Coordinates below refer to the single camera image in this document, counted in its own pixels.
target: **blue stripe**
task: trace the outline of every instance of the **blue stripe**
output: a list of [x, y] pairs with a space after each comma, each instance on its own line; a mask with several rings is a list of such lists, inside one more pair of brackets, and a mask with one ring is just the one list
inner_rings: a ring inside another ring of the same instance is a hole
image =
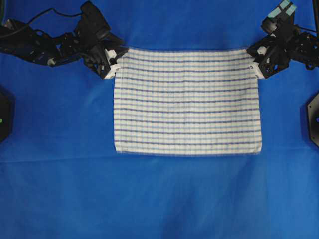
[[[142, 87], [150, 87], [150, 88], [166, 88], [167, 85], [156, 85], [156, 84], [138, 84], [138, 83], [133, 83], [129, 81], [122, 81], [121, 85], [131, 85], [131, 86], [142, 86]], [[252, 82], [247, 82], [247, 83], [239, 83], [239, 84], [228, 84], [228, 85], [179, 85], [179, 86], [172, 86], [170, 85], [170, 88], [221, 88], [221, 87], [236, 87], [236, 86], [249, 86], [252, 85]]]
[[176, 139], [175, 137], [173, 137], [173, 138], [167, 138], [167, 137], [165, 137], [165, 138], [163, 138], [163, 137], [147, 137], [147, 136], [140, 136], [140, 135], [122, 135], [122, 134], [116, 134], [115, 135], [115, 138], [126, 138], [126, 137], [128, 137], [128, 138], [140, 138], [140, 139], [144, 139], [144, 140], [165, 140], [165, 141], [167, 141], [167, 140], [174, 140], [174, 141], [176, 141], [176, 140], [178, 140], [178, 141], [198, 141], [198, 140], [200, 140], [200, 141], [207, 141], [207, 140], [209, 140], [209, 141], [220, 141], [220, 140], [227, 140], [227, 139], [230, 139], [230, 140], [234, 140], [234, 139], [250, 139], [250, 138], [254, 138], [254, 139], [257, 139], [257, 138], [261, 138], [261, 135], [253, 135], [253, 136], [245, 136], [245, 137], [220, 137], [220, 138], [203, 138], [202, 136], [201, 136], [201, 138], [194, 138], [194, 137], [192, 137], [192, 138], [185, 138], [185, 137], [183, 137], [183, 138], [178, 138], [178, 139]]
[[117, 132], [131, 132], [131, 133], [149, 133], [149, 134], [167, 134], [167, 135], [211, 135], [211, 134], [238, 134], [238, 133], [256, 133], [261, 132], [260, 130], [246, 130], [246, 131], [226, 131], [226, 132], [189, 132], [189, 133], [181, 133], [181, 132], [153, 132], [153, 131], [142, 131], [142, 130], [130, 130], [130, 129], [115, 129]]
[[243, 106], [251, 106], [253, 103], [249, 103], [249, 104], [238, 104], [238, 105], [213, 105], [213, 106], [183, 106], [183, 105], [179, 105], [179, 106], [166, 106], [166, 105], [161, 105], [161, 106], [154, 106], [154, 105], [139, 105], [139, 104], [133, 104], [133, 103], [114, 103], [114, 106], [133, 106], [133, 107], [141, 107], [141, 108], [164, 108], [164, 109], [191, 109], [191, 108], [197, 108], [197, 109], [214, 109], [214, 108], [240, 108]]
[[[135, 96], [135, 97], [151, 97], [151, 98], [163, 98], [163, 96], [150, 96], [150, 95], [141, 95], [141, 94], [133, 94], [133, 93], [125, 93], [126, 96]], [[233, 96], [257, 96], [258, 93], [247, 93], [247, 92], [244, 92], [244, 93], [240, 93], [240, 94], [231, 94], [231, 95], [211, 95], [209, 97], [214, 97], [214, 98], [221, 98], [221, 97], [233, 97]], [[193, 98], [194, 96], [165, 96], [165, 98], [172, 98], [172, 99], [177, 99], [177, 98], [188, 98], [188, 97], [191, 97]]]
[[[122, 71], [119, 71], [117, 73], [117, 76], [116, 78], [121, 78], [122, 74]], [[129, 74], [130, 76], [142, 76], [142, 77], [151, 77], [153, 78], [154, 75], [150, 75], [150, 74], [141, 74], [141, 73], [136, 73], [136, 72], [126, 72], [125, 74]], [[217, 78], [217, 77], [236, 77], [236, 76], [255, 76], [255, 73], [250, 70], [249, 72], [245, 72], [245, 73], [236, 73], [236, 74], [230, 74], [230, 75], [204, 75], [204, 76], [200, 76], [201, 78], [210, 78], [210, 79], [213, 79], [213, 78]], [[198, 75], [179, 75], [179, 76], [174, 76], [174, 78], [196, 78], [198, 77]]]
[[130, 108], [114, 108], [114, 110], [136, 111], [136, 112], [146, 112], [146, 113], [162, 113], [162, 114], [213, 114], [213, 113], [258, 111], [259, 108], [242, 109], [242, 110], [229, 110], [229, 111], [175, 111], [175, 112], [174, 111], [146, 111], [146, 110], [136, 110], [136, 109], [130, 109]]
[[130, 90], [130, 91], [141, 91], [141, 92], [151, 92], [151, 93], [166, 93], [166, 94], [172, 94], [172, 93], [217, 93], [217, 92], [234, 92], [234, 91], [246, 91], [246, 90], [252, 90], [257, 89], [257, 87], [247, 87], [247, 88], [241, 88], [241, 89], [231, 89], [231, 90], [214, 90], [214, 91], [153, 91], [153, 90], [142, 90], [137, 88], [131, 88], [131, 87], [114, 87], [116, 90]]
[[129, 127], [129, 128], [143, 128], [143, 129], [161, 129], [163, 131], [165, 130], [210, 130], [210, 129], [230, 129], [230, 128], [254, 128], [257, 127], [257, 125], [238, 125], [238, 126], [216, 126], [216, 127], [205, 127], [205, 128], [199, 128], [199, 127], [163, 127], [163, 126], [146, 126], [146, 125], [130, 125], [130, 124], [116, 124], [116, 126], [119, 126], [121, 128]]
[[154, 82], [154, 83], [212, 83], [212, 82], [232, 82], [232, 81], [246, 81], [246, 80], [253, 80], [256, 77], [247, 77], [247, 78], [238, 78], [238, 79], [230, 79], [230, 80], [182, 80], [182, 81], [158, 81], [158, 80], [146, 80], [146, 79], [139, 79], [133, 77], [118, 77], [118, 80], [134, 80], [134, 81], [142, 81], [142, 82]]
[[[185, 53], [193, 53], [194, 51], [185, 51]], [[162, 51], [156, 52], [156, 51], [149, 51], [149, 53], [151, 53], [150, 55], [147, 54], [140, 54], [140, 53], [136, 53], [136, 52], [132, 52], [129, 51], [127, 53], [127, 55], [133, 55], [133, 56], [142, 56], [142, 57], [152, 57], [152, 58], [221, 58], [221, 57], [232, 57], [232, 56], [241, 56], [241, 55], [247, 55], [246, 51], [240, 52], [240, 53], [233, 53], [233, 54], [222, 54], [222, 55], [204, 55], [203, 53], [214, 53], [214, 52], [209, 52], [209, 51], [198, 51], [198, 53], [201, 53], [202, 55], [180, 55], [180, 56], [176, 56], [176, 55], [163, 55]]]
[[[136, 149], [141, 149], [143, 151], [145, 150], [158, 150], [160, 152], [163, 152], [163, 151], [177, 151], [177, 152], [185, 152], [185, 153], [190, 153], [191, 151], [193, 152], [199, 152], [199, 151], [202, 151], [202, 152], [212, 152], [212, 151], [218, 151], [218, 150], [221, 150], [223, 148], [214, 148], [214, 149], [180, 149], [180, 148], [174, 148], [174, 149], [163, 149], [163, 148], [145, 148], [145, 147], [131, 147], [131, 146], [121, 146], [121, 148], [123, 149], [133, 149], [133, 150], [136, 150]], [[232, 150], [232, 151], [239, 151], [239, 150], [245, 150], [245, 151], [249, 151], [249, 150], [256, 150], [257, 148], [256, 147], [237, 147], [237, 148], [229, 148], [228, 150]]]
[[141, 68], [134, 67], [122, 67], [122, 69], [135, 70], [135, 71], [144, 71], [144, 72], [153, 72], [153, 73], [212, 73], [212, 72], [231, 72], [231, 71], [243, 71], [249, 70], [249, 67], [238, 68], [238, 69], [228, 69], [228, 70], [210, 70], [210, 71], [191, 71], [191, 70], [183, 70], [183, 71], [157, 71], [157, 70], [147, 70]]
[[153, 100], [141, 100], [133, 98], [117, 98], [114, 97], [114, 100], [120, 101], [138, 101], [138, 102], [149, 102], [149, 103], [163, 103], [163, 104], [188, 104], [188, 103], [225, 103], [225, 102], [238, 102], [238, 101], [252, 101], [258, 100], [258, 98], [240, 98], [232, 100], [219, 100], [219, 101], [153, 101]]
[[128, 121], [128, 122], [140, 122], [140, 123], [164, 123], [164, 124], [221, 124], [221, 123], [244, 123], [244, 122], [257, 122], [259, 119], [244, 119], [244, 120], [232, 120], [232, 121], [212, 121], [212, 122], [171, 122], [171, 121], [150, 121], [150, 120], [138, 120], [138, 119], [118, 119], [114, 118], [114, 121]]
[[[246, 148], [247, 150], [256, 150], [257, 148]], [[245, 153], [208, 153], [208, 154], [185, 154], [185, 153], [181, 153], [181, 154], [177, 154], [177, 153], [146, 153], [146, 152], [138, 152], [138, 151], [128, 151], [128, 150], [122, 150], [122, 151], [116, 151], [117, 153], [123, 153], [123, 154], [133, 154], [133, 155], [147, 155], [147, 156], [163, 156], [163, 157], [221, 157], [221, 156], [243, 156], [243, 155], [257, 155], [258, 153], [260, 153], [260, 151], [258, 152], [245, 152]]]
[[168, 146], [215, 146], [215, 145], [239, 145], [239, 144], [255, 144], [261, 143], [261, 141], [252, 142], [236, 142], [236, 143], [153, 143], [153, 142], [140, 142], [140, 141], [127, 141], [127, 140], [115, 140], [118, 143], [138, 143], [138, 144], [152, 144], [152, 145], [168, 145]]
[[131, 46], [130, 51], [135, 50], [139, 52], [148, 52], [148, 53], [189, 53], [189, 52], [198, 52], [198, 53], [228, 53], [236, 51], [245, 51], [246, 48], [233, 48], [233, 49], [224, 49], [224, 50], [211, 50], [211, 49], [187, 49], [187, 50], [153, 50], [153, 49], [144, 49]]
[[[253, 59], [253, 57], [243, 57], [243, 58], [237, 58], [237, 59], [229, 59], [229, 60], [198, 60], [198, 61], [191, 61], [191, 60], [186, 60], [186, 61], [167, 61], [167, 60], [146, 60], [146, 59], [140, 59], [140, 58], [135, 58], [135, 57], [130, 57], [130, 56], [125, 56], [123, 59], [131, 59], [131, 60], [136, 60], [136, 61], [144, 61], [144, 62], [152, 62], [152, 63], [222, 63], [222, 62], [233, 62], [233, 61], [243, 61], [243, 60], [248, 60], [248, 59]], [[133, 63], [133, 62], [127, 62], [128, 64], [135, 64], [135, 65], [141, 65], [139, 63]], [[164, 65], [160, 67], [205, 67], [205, 66], [176, 66], [176, 65]]]
[[[119, 116], [128, 116], [128, 117], [140, 117], [140, 118], [160, 118], [160, 119], [171, 119], [171, 120], [175, 120], [175, 119], [181, 119], [181, 120], [185, 120], [185, 119], [196, 119], [198, 120], [199, 117], [185, 117], [185, 116], [181, 116], [181, 117], [163, 117], [163, 116], [146, 116], [146, 115], [135, 115], [135, 114], [127, 114], [127, 113], [114, 113], [114, 117], [119, 117]], [[200, 117], [200, 119], [224, 119], [224, 118], [243, 118], [243, 117], [259, 117], [259, 114], [247, 114], [247, 115], [231, 115], [231, 116], [206, 116], [206, 117]]]

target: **towel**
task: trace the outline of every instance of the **towel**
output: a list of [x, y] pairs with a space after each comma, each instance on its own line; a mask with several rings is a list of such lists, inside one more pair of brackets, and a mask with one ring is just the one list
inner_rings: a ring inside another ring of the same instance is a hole
[[258, 76], [245, 49], [130, 49], [118, 63], [118, 153], [257, 154], [262, 148]]

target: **blue background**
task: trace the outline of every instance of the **blue background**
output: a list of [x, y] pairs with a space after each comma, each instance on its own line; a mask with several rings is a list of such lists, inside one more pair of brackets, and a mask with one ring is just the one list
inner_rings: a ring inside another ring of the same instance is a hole
[[[22, 21], [84, 1], [10, 0]], [[314, 29], [311, 1], [295, 22]], [[95, 0], [127, 46], [249, 46], [278, 0]], [[49, 13], [32, 27], [52, 36], [78, 18]], [[296, 62], [259, 81], [263, 149], [257, 156], [174, 158], [117, 154], [114, 80], [82, 61], [48, 68], [0, 56], [0, 85], [15, 95], [13, 133], [0, 144], [0, 238], [319, 237], [319, 149], [308, 139], [306, 103], [319, 70]]]

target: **black cable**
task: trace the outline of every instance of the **black cable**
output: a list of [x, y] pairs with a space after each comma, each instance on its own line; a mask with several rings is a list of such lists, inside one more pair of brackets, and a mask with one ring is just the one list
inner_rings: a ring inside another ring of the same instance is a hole
[[46, 32], [44, 32], [44, 31], [42, 31], [42, 30], [39, 30], [39, 29], [37, 29], [37, 30], [34, 30], [35, 32], [41, 32], [42, 33], [42, 35], [47, 35], [47, 33]]
[[317, 37], [319, 37], [319, 0], [313, 0], [313, 9], [314, 9]]
[[0, 24], [2, 23], [2, 19], [4, 17], [4, 6], [5, 2], [4, 0], [0, 0]]
[[81, 13], [75, 14], [75, 15], [66, 15], [66, 14], [59, 13], [59, 12], [58, 12], [57, 10], [55, 10], [54, 8], [49, 8], [49, 9], [47, 9], [47, 10], [45, 10], [45, 11], [39, 13], [39, 14], [36, 15], [35, 17], [33, 17], [30, 21], [28, 21], [28, 23], [27, 23], [25, 26], [23, 26], [22, 28], [18, 29], [17, 31], [12, 32], [12, 33], [7, 34], [7, 35], [2, 35], [2, 36], [0, 36], [0, 39], [6, 38], [6, 37], [9, 37], [9, 36], [13, 36], [13, 35], [16, 35], [16, 34], [19, 33], [19, 32], [22, 32], [23, 30], [25, 30], [26, 28], [28, 28], [28, 27], [30, 26], [30, 24], [31, 24], [34, 20], [36, 20], [37, 18], [39, 18], [40, 16], [46, 14], [46, 13], [49, 12], [49, 11], [54, 11], [57, 15], [64, 16], [64, 17], [77, 17], [77, 16], [80, 16], [80, 15], [81, 15]]
[[296, 27], [299, 28], [299, 29], [301, 29], [301, 30], [310, 31], [310, 32], [314, 32], [314, 33], [319, 34], [318, 31], [314, 31], [314, 30], [311, 30], [311, 29], [308, 29], [308, 28], [304, 28], [304, 27], [300, 27], [300, 26], [296, 26]]

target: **blue fabric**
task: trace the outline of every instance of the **blue fabric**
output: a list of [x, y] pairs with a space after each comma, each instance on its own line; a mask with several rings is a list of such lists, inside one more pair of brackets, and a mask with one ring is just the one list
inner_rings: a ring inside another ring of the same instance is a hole
[[[82, 1], [7, 1], [29, 20]], [[128, 46], [231, 49], [265, 34], [277, 0], [96, 0]], [[296, 23], [314, 28], [311, 1]], [[52, 13], [32, 27], [52, 35], [77, 19]], [[113, 80], [81, 61], [59, 68], [0, 56], [0, 84], [15, 95], [13, 134], [0, 144], [1, 239], [319, 237], [319, 149], [308, 140], [305, 104], [319, 70], [300, 63], [259, 81], [263, 149], [257, 156], [173, 158], [116, 154]]]

